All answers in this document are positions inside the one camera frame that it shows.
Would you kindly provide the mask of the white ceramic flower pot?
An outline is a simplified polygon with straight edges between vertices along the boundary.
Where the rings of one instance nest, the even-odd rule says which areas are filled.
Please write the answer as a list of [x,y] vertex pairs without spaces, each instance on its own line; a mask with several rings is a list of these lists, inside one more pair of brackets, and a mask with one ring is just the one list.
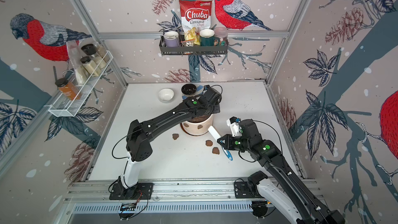
[[185,121],[180,126],[189,135],[202,136],[208,132],[209,127],[213,124],[213,120],[213,115],[204,115]]

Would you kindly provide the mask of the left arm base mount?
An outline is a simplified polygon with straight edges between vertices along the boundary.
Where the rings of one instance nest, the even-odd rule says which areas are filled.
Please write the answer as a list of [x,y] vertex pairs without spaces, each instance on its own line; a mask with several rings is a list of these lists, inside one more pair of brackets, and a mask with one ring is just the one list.
[[150,200],[154,183],[137,183],[130,188],[124,188],[120,179],[108,189],[110,200]]

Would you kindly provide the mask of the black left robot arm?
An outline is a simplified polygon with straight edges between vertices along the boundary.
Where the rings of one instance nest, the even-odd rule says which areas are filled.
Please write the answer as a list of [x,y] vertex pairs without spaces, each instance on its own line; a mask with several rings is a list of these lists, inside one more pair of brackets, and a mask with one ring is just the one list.
[[118,178],[121,189],[130,189],[138,182],[139,162],[152,154],[150,142],[170,128],[183,122],[199,123],[220,112],[222,93],[209,85],[199,95],[189,96],[172,110],[153,119],[131,122],[126,136],[128,161]]

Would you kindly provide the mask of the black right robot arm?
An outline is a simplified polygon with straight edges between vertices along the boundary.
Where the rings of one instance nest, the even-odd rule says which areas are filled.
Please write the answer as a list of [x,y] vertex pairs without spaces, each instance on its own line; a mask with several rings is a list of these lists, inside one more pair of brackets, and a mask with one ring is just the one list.
[[254,120],[232,117],[227,120],[231,134],[217,138],[224,150],[248,152],[254,162],[266,169],[258,171],[235,186],[237,197],[262,197],[269,201],[291,224],[343,224],[337,210],[323,204],[293,172],[282,151],[262,138]]

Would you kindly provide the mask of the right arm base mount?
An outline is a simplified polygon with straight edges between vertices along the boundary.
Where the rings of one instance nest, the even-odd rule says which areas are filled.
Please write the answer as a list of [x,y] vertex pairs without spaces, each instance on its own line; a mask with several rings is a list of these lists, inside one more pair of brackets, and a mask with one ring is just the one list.
[[233,186],[236,199],[264,198],[271,200],[277,192],[280,192],[262,171],[250,175],[247,180],[236,179]]

